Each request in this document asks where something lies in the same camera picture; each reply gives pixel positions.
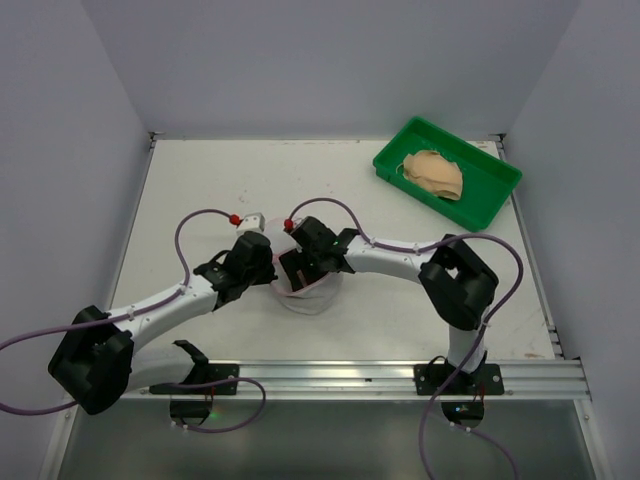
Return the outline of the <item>beige bra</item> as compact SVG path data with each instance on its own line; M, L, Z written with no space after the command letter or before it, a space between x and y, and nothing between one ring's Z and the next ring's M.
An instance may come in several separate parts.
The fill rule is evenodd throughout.
M407 154L395 172L438 198L452 201L461 199L464 188L461 169L435 150Z

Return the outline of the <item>white mesh laundry bag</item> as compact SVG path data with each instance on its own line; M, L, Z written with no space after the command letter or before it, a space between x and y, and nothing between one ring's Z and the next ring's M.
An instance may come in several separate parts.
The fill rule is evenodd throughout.
M264 229L264 235L271 242L272 263L277 276L277 279L270 284L271 292L285 308L295 313L320 314L333 304L341 290L343 276L339 273L328 273L295 291L281 264L280 257L295 251L297 244L284 232L283 223L283 218L275 218L269 220Z

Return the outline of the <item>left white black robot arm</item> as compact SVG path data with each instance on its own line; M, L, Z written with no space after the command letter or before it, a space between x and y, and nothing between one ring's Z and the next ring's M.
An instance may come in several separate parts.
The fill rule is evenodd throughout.
M174 289L110 312L95 306L81 310L48 371L89 415L104 412L123 394L141 387L207 391L215 376L208 358L192 343L175 340L156 352L146 345L275 277L270 241L261 233L246 232L222 262L212 259L196 267Z

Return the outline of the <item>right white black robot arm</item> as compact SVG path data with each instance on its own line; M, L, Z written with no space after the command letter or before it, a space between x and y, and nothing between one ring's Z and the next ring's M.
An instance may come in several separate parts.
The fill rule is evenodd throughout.
M273 232L274 292L287 308L315 314L328 308L344 274L374 273L419 284L449 325L446 361L472 375L486 360L479 338L483 316L493 303L497 275L462 240L444 245L403 242L374 244L356 229L334 233L315 217L286 219Z

